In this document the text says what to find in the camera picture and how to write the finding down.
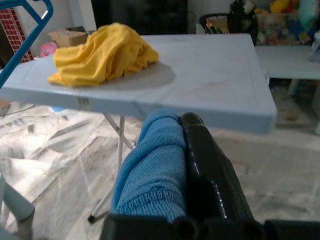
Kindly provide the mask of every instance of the tiled floor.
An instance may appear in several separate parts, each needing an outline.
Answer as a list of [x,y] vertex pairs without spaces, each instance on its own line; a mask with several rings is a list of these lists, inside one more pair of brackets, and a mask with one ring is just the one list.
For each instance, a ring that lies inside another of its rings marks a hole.
[[[272,134],[218,129],[211,133],[234,164],[258,221],[320,221],[320,137],[313,133],[317,118],[307,108],[300,111],[301,106],[282,90],[274,94],[279,94],[275,99],[280,117]],[[33,202],[36,211],[32,231],[31,221],[17,228],[5,208],[0,223],[11,232],[19,229],[21,239],[99,239],[103,221],[90,225],[87,217],[112,187],[117,158],[117,135],[103,115],[56,113],[48,106],[19,103],[3,114],[0,172]],[[140,126],[140,121],[127,119],[125,133],[131,141]]]

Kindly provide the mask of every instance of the blue towel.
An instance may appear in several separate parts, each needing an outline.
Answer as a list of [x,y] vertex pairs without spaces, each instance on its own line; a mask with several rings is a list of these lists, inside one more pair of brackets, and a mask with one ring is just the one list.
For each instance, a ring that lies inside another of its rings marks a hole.
[[185,148],[175,113],[158,110],[149,115],[115,181],[111,213],[159,216],[169,222],[185,216]]

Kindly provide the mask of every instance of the yellow cloth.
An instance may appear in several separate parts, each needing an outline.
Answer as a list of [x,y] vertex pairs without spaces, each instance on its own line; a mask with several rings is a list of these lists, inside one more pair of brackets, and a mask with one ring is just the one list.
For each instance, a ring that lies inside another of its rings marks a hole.
[[69,87],[97,86],[140,72],[158,59],[136,31],[114,23],[100,27],[85,44],[58,48],[53,58],[58,72],[48,81]]

